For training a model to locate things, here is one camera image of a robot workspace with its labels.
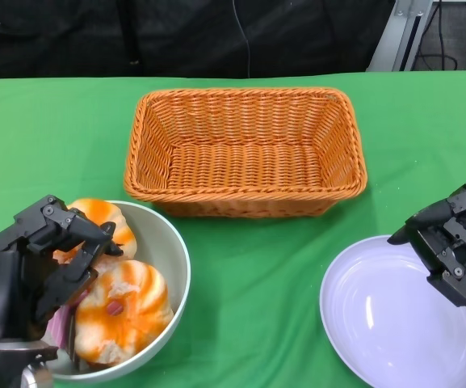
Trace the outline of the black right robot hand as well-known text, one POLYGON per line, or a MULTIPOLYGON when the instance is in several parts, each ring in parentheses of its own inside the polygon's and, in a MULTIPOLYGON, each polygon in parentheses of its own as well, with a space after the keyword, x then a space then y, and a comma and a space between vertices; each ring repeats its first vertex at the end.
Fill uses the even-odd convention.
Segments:
POLYGON ((466 307, 466 184, 408 218, 388 243, 410 244, 430 273, 430 285, 466 307))

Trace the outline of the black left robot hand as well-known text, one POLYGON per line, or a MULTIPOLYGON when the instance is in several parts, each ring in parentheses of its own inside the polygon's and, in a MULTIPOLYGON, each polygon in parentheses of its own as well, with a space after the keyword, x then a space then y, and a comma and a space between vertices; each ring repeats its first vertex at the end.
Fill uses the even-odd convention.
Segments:
POLYGON ((48 321, 98 276, 101 255, 122 255, 113 221, 98 225, 49 195, 0 232, 0 342, 40 340, 48 321))

